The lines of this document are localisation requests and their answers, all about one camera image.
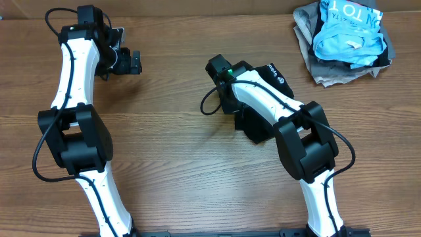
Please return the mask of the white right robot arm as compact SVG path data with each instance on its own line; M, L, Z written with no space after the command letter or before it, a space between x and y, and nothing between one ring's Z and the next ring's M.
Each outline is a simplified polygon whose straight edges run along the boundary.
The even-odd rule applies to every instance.
M334 193L336 139L323 108L304 104L273 65L231 64L222 55L211 58L205 70L218 93L219 109L235 118L235 129L255 144L275 139L281 164L299 181L307 206L307 236L346 236Z

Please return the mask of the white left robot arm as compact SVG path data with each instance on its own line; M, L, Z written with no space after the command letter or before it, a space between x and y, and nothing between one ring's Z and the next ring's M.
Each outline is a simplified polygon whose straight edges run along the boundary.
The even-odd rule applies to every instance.
M75 180L93 209L99 236L139 236L112 175L112 138L93 106L93 87L95 77L140 74L140 52L121 46L124 29L113 28L101 9L84 5L74 13L77 23L55 32L61 77L51 108L37 116L42 137L32 170L44 182Z

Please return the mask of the black t-shirt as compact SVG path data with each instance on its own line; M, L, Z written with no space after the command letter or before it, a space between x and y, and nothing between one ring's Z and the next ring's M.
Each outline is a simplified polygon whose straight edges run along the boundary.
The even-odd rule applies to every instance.
M292 89L273 63L255 67L254 70L258 72L266 83L270 84L280 93L294 99ZM245 135L255 144L274 137L272 125L248 105L244 105L242 110L235 114L234 121L235 129L244 131Z

